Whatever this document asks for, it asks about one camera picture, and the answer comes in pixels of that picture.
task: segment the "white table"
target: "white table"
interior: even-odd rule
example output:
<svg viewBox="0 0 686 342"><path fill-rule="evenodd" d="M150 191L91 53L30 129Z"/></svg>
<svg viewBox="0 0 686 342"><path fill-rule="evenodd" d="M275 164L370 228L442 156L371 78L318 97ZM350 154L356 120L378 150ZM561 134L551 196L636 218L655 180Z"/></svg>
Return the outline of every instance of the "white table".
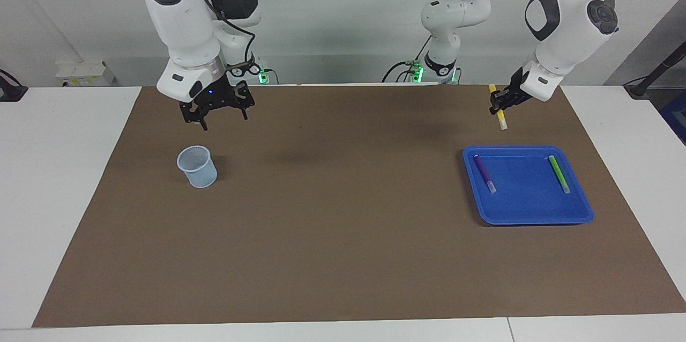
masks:
<svg viewBox="0 0 686 342"><path fill-rule="evenodd" d="M686 147L648 101L632 100L622 88L563 90L686 298ZM686 314L27 330L139 91L32 88L20 103L0 103L1 341L686 340Z"/></svg>

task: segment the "plastic tray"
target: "plastic tray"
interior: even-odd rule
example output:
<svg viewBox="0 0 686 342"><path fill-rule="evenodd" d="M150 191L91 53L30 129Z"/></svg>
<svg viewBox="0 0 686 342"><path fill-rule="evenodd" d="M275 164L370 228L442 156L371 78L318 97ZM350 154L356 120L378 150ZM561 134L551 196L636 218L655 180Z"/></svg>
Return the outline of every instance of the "plastic tray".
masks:
<svg viewBox="0 0 686 342"><path fill-rule="evenodd" d="M474 156L495 184L488 190ZM548 160L555 156L570 194ZM564 153L554 146L470 146L463 151L479 214L492 225L565 225L593 220L593 210Z"/></svg>

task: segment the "white wall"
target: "white wall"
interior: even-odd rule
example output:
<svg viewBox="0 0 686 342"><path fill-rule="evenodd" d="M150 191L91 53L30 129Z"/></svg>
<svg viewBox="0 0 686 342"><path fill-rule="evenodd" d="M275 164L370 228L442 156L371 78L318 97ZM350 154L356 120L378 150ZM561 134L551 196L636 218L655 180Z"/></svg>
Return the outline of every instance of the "white wall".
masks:
<svg viewBox="0 0 686 342"><path fill-rule="evenodd" d="M78 59L36 0L0 0L0 68L27 86L53 85L58 57Z"/></svg>
<svg viewBox="0 0 686 342"><path fill-rule="evenodd" d="M427 36L419 12L430 0L260 1L264 19L255 27L255 51L289 83L378 81L392 63L414 58ZM617 0L621 31L565 83L603 83L676 1ZM154 84L166 51L143 0L37 2L83 58L104 58L123 85ZM463 83L506 83L534 49L536 40L523 20L527 2L493 0L487 22L460 31ZM0 63L28 78L30 85L52 85L45 78L54 73L54 59L68 54L42 50L18 37L28 22L22 11L13 14L18 6L10 5L9 13L2 8L0 19L13 20L0 25L0 50L9 50L12 61L3 58ZM37 32L36 37L50 45L51 36Z"/></svg>

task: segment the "black cable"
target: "black cable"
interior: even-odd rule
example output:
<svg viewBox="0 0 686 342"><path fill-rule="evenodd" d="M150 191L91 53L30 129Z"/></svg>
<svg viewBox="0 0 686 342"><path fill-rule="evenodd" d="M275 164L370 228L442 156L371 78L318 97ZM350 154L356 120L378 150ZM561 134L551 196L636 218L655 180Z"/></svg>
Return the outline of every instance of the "black cable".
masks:
<svg viewBox="0 0 686 342"><path fill-rule="evenodd" d="M207 7L209 7L210 10L212 10L214 15L216 15L217 19L223 21L225 24L229 25L233 29L235 29L239 32L242 32L245 35L250 36L250 41L248 41L248 44L245 46L245 54L243 57L243 59L245 59L245 61L247 62L248 61L248 52L250 51L250 46L252 46L252 42L255 40L255 37L256 37L255 33L249 32L247 29L242 29L242 28L238 27L237 25L232 24L230 21L228 21L228 19L226 19L226 17L223 14L221 14L220 11L218 11L214 8L214 6L212 5L212 3L209 0L204 0L204 2L205 2L205 5L207 5ZM250 69L252 69L252 68L257 68L258 73L254 73L254 72L250 71ZM262 68L260 68L259 64L257 64L257 63L250 64L250 68L248 68L248 72L251 73L252 75L259 74L259 70L262 70Z"/></svg>
<svg viewBox="0 0 686 342"><path fill-rule="evenodd" d="M392 66L392 68L388 69L388 71L387 71L386 74L384 75L384 79L382 79L382 82L383 82L383 83L385 82L385 80L386 80L386 79L388 78L388 76L390 75L391 71L395 70L396 68L399 68L400 66L402 66L402 65L404 65L404 64L407 64L407 63L406 63L405 61L402 61L402 62L399 62L399 63L394 64L394 65Z"/></svg>
<svg viewBox="0 0 686 342"><path fill-rule="evenodd" d="M277 77L277 85L281 85L281 82L279 81L279 73L277 73L276 70L274 69L264 69L265 73L274 73L274 75Z"/></svg>
<svg viewBox="0 0 686 342"><path fill-rule="evenodd" d="M620 86L627 86L627 85L629 85L630 83L634 83L635 81L639 81L639 80L644 80L645 78L647 78L647 76L641 77L641 78L636 78L636 79L634 79L634 80L630 80L630 81L628 81L627 83L625 83L624 85L620 85Z"/></svg>
<svg viewBox="0 0 686 342"><path fill-rule="evenodd" d="M20 83L20 81L18 81L14 76L12 76L12 74L7 73L7 71L5 71L5 70L3 70L3 69L0 69L0 73L1 73L2 75L6 76L7 78L10 78L12 81L14 81L15 83L17 83L17 85L22 86L22 84Z"/></svg>
<svg viewBox="0 0 686 342"><path fill-rule="evenodd" d="M398 74L398 77L395 78L395 81L396 81L397 83L399 83L399 82L400 82L400 77L402 76L402 74L405 74L405 79L402 80L402 81L404 82L404 81L407 80L407 74L411 74L411 73L412 73L412 70L403 71L402 73Z"/></svg>
<svg viewBox="0 0 686 342"><path fill-rule="evenodd" d="M419 49L419 52L417 53L417 56L414 57L414 60L415 60L415 61L418 60L418 59L419 59L419 56L422 55L422 51L424 51L424 48L426 48L427 44L429 44L429 41L431 41L431 35L429 35L429 37L427 38L427 41L424 42L424 45L422 46L422 48ZM407 81L407 75L405 75L405 77L402 79L402 81Z"/></svg>

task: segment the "brown paper mat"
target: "brown paper mat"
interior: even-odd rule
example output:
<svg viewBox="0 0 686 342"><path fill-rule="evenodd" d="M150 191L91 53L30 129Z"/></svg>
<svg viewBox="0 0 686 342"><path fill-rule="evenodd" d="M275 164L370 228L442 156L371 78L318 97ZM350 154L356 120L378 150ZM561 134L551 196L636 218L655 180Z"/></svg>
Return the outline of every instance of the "brown paper mat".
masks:
<svg viewBox="0 0 686 342"><path fill-rule="evenodd" d="M485 86L254 94L203 132L142 90L34 327L686 311L561 91L506 132ZM207 190L176 169L194 144ZM491 144L561 147L595 221L488 227L460 156Z"/></svg>

